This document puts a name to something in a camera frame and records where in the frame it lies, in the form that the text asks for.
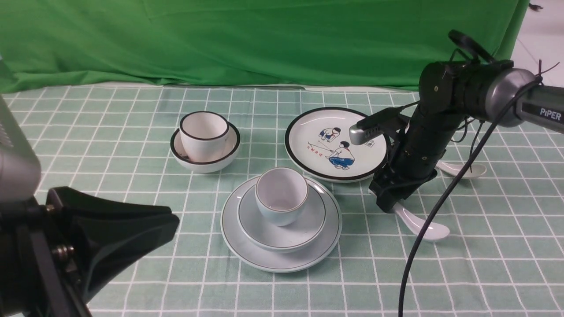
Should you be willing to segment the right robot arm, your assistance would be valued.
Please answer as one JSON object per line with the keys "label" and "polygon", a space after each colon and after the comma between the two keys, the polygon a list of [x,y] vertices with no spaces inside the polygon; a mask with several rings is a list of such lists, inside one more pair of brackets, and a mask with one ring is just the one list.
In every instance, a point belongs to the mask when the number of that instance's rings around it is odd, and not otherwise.
{"label": "right robot arm", "polygon": [[539,74],[516,68],[511,60],[496,60],[462,32],[451,30],[449,39],[463,61],[425,66],[410,118],[401,114],[401,107],[389,107],[356,125],[364,133],[363,142],[379,135],[393,139],[369,185],[383,211],[436,177],[436,164],[467,117],[489,122],[492,128],[526,121],[563,132],[562,88],[542,84]]}

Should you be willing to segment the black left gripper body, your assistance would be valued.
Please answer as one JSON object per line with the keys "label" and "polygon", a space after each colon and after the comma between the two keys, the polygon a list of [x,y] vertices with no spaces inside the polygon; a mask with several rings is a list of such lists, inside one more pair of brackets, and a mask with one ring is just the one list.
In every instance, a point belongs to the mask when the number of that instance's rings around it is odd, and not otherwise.
{"label": "black left gripper body", "polygon": [[52,188],[29,237],[36,293],[29,317],[89,317],[87,304],[112,279],[171,242],[179,218],[167,206],[122,203]]}

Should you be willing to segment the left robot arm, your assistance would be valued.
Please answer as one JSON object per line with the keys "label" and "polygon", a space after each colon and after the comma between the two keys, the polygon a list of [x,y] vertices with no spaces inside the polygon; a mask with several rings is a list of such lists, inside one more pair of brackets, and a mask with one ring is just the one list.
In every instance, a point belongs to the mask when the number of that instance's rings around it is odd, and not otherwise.
{"label": "left robot arm", "polygon": [[169,207],[122,203],[69,187],[34,193],[41,163],[1,101],[1,315],[89,317],[87,303],[130,265],[170,242]]}

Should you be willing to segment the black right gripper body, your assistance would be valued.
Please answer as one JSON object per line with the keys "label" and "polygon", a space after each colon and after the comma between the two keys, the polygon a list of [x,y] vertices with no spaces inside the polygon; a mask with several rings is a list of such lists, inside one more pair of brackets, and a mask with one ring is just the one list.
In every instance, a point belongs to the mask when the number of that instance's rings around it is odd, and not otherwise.
{"label": "black right gripper body", "polygon": [[393,213],[392,208],[400,201],[410,197],[421,185],[433,180],[438,175],[436,170],[421,179],[407,178],[393,170],[389,165],[377,169],[369,184],[369,190],[375,195],[376,205],[384,213]]}

